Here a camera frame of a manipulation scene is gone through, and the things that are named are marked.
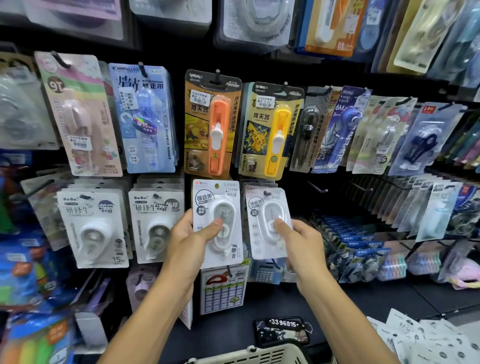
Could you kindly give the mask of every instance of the hand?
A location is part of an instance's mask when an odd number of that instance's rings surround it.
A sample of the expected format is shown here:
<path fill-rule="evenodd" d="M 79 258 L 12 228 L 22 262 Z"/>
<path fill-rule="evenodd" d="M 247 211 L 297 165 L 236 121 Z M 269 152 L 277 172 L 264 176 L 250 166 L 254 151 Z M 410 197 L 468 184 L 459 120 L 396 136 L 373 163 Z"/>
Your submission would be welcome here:
<path fill-rule="evenodd" d="M 189 209 L 170 231 L 167 257 L 161 276 L 168 276 L 176 290 L 181 290 L 184 305 L 192 298 L 193 281 L 198 275 L 209 240 L 218 235 L 223 220 L 216 218 L 204 229 L 193 232 L 193 210 Z"/>
<path fill-rule="evenodd" d="M 330 272 L 326 267 L 322 235 L 303 221 L 292 220 L 293 230 L 282 219 L 275 220 L 275 229 L 287 246 L 288 260 L 297 274 L 297 285 L 304 295 L 309 282 Z"/>

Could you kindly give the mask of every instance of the forearm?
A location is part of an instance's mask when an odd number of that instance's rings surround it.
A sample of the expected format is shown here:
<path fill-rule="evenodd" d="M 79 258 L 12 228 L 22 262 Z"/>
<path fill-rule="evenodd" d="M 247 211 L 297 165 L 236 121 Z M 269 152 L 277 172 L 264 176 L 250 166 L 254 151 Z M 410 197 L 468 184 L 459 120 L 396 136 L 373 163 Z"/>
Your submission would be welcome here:
<path fill-rule="evenodd" d="M 162 272 L 137 311 L 115 335 L 99 364 L 156 364 L 183 309 L 184 289 Z"/>
<path fill-rule="evenodd" d="M 398 364 L 396 356 L 329 272 L 310 279 L 302 291 L 339 363 Z"/>

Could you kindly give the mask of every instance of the white card package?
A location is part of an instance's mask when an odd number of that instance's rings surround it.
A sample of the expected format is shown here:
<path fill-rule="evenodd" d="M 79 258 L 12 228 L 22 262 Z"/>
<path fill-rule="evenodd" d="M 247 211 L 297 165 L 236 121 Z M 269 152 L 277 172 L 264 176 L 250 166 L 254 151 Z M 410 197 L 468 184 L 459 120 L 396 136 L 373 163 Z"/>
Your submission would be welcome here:
<path fill-rule="evenodd" d="M 205 250 L 202 269 L 240 264 L 243 242 L 238 181 L 193 181 L 193 231 L 199 231 L 216 219 L 223 219 L 220 233 Z"/>
<path fill-rule="evenodd" d="M 78 268 L 129 266 L 119 194 L 67 190 L 57 198 Z"/>
<path fill-rule="evenodd" d="M 170 231 L 185 210 L 182 191 L 130 191 L 138 263 L 163 262 Z"/>
<path fill-rule="evenodd" d="M 274 227 L 276 218 L 292 227 L 285 191 L 278 187 L 249 186 L 245 198 L 252 257 L 276 259 L 287 256 L 285 240 Z"/>

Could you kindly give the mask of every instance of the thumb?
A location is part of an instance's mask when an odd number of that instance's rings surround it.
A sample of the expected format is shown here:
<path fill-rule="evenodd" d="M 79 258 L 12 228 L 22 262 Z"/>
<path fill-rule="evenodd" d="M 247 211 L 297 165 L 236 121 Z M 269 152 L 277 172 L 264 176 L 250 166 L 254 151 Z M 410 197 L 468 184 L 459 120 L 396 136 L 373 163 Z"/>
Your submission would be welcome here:
<path fill-rule="evenodd" d="M 276 231 L 284 238 L 287 240 L 288 236 L 290 236 L 293 233 L 293 230 L 288 226 L 285 221 L 283 221 L 280 218 L 275 219 L 274 227 Z"/>
<path fill-rule="evenodd" d="M 221 218 L 216 218 L 210 223 L 210 225 L 197 231 L 195 234 L 200 236 L 202 240 L 204 240 L 204 243 L 206 244 L 207 241 L 212 240 L 214 237 L 218 235 L 218 233 L 222 229 L 222 226 L 223 226 L 223 220 Z"/>

